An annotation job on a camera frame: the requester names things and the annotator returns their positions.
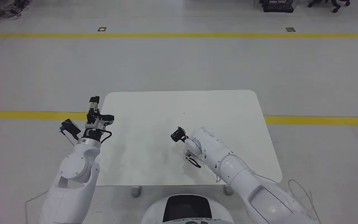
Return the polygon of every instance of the table leg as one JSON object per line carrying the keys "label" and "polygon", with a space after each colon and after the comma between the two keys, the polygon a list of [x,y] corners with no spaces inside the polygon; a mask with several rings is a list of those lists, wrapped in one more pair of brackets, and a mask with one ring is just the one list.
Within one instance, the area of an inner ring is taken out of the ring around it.
{"label": "table leg", "polygon": [[223,188],[225,195],[231,196],[234,194],[234,190],[229,185],[224,185]]}
{"label": "table leg", "polygon": [[142,186],[132,186],[132,197],[137,198],[142,193]]}

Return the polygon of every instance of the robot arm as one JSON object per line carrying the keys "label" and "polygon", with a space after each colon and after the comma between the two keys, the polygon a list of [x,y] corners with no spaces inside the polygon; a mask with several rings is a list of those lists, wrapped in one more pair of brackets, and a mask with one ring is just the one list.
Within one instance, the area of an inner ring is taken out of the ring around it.
{"label": "robot arm", "polygon": [[[69,119],[62,123],[60,132],[67,130],[78,142],[74,152],[62,161],[50,187],[41,212],[41,224],[82,223],[87,215],[100,172],[95,158],[104,141],[101,142],[101,137],[103,132],[108,132],[105,131],[106,126],[114,121],[114,116],[100,114],[99,100],[99,96],[96,96],[89,101],[91,106],[82,138],[77,138],[80,130]],[[69,188],[69,181],[81,183],[82,186]]]}
{"label": "robot arm", "polygon": [[250,217],[257,224],[315,223],[302,205],[275,184],[259,179],[232,151],[204,128],[191,137],[179,127],[171,135],[183,141],[194,157],[202,156],[205,164],[237,192]]}

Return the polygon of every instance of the white table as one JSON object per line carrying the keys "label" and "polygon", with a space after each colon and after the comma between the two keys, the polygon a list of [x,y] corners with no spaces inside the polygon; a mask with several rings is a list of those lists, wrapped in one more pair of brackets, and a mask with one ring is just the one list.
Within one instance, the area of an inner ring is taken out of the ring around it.
{"label": "white table", "polygon": [[113,136],[96,158],[98,186],[224,185],[205,165],[185,160],[182,142],[170,135],[181,126],[188,135],[205,127],[258,174],[280,182],[277,161],[257,96],[250,90],[113,92],[101,114],[112,114]]}

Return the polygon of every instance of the gray floor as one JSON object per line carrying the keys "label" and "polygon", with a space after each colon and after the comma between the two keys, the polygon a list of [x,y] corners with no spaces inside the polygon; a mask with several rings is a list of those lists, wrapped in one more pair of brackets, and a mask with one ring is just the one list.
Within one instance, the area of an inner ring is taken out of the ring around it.
{"label": "gray floor", "polygon": [[[330,4],[265,14],[247,0],[33,1],[1,33],[273,32],[358,33],[358,7]],[[254,90],[265,115],[358,116],[357,39],[0,38],[0,110],[86,111],[114,91]],[[0,120],[0,224],[25,223],[24,202],[46,191],[72,146],[60,121]],[[358,223],[358,128],[269,125],[283,172],[312,191],[322,224]],[[218,187],[98,187],[84,223],[139,223],[177,193],[207,195],[238,223],[252,223],[237,195]],[[28,204],[37,223],[44,197]]]}

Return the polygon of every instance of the yellow floor line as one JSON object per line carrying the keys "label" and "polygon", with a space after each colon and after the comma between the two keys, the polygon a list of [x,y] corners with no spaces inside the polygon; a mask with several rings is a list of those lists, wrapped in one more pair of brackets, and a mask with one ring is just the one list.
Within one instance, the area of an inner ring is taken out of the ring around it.
{"label": "yellow floor line", "polygon": [[[86,120],[85,112],[0,111],[0,119]],[[265,116],[266,124],[358,125],[358,117],[347,116]]]}
{"label": "yellow floor line", "polygon": [[0,34],[0,38],[358,38],[358,34],[146,33],[146,34]]}
{"label": "yellow floor line", "polygon": [[351,116],[265,116],[266,124],[291,125],[358,125]]}

